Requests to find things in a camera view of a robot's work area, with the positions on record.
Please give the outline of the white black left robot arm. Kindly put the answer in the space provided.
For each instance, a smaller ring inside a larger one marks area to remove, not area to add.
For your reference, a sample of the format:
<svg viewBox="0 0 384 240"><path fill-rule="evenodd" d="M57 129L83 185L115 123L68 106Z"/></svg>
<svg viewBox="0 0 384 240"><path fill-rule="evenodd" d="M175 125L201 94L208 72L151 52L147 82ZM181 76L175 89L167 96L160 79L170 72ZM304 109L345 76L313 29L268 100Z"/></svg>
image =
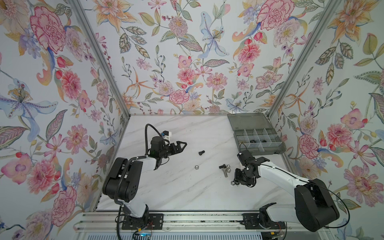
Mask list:
<svg viewBox="0 0 384 240"><path fill-rule="evenodd" d="M139 157L116 158L103 185L103 195L122 208L125 215L139 219L148 211L148 206L137 196L141 174L155 171L163 159L180 154L188 144L177 141L170 143L163 137L153 137L151 147Z"/></svg>

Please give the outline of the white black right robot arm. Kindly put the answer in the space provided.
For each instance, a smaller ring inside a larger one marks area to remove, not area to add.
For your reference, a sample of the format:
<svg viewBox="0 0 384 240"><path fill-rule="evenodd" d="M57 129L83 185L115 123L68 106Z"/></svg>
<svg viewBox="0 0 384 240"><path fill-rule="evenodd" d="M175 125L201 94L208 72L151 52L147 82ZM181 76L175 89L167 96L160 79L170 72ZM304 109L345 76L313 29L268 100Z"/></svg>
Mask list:
<svg viewBox="0 0 384 240"><path fill-rule="evenodd" d="M261 207L252 221L262 228L296 223L316 232L339 219L339 210L323 181L294 175L265 157L255 158L248 150L239 152L237 157L243 169L235 170L233 185L252 188L259 178L263 178L285 190L295 200L294 204L269 203Z"/></svg>

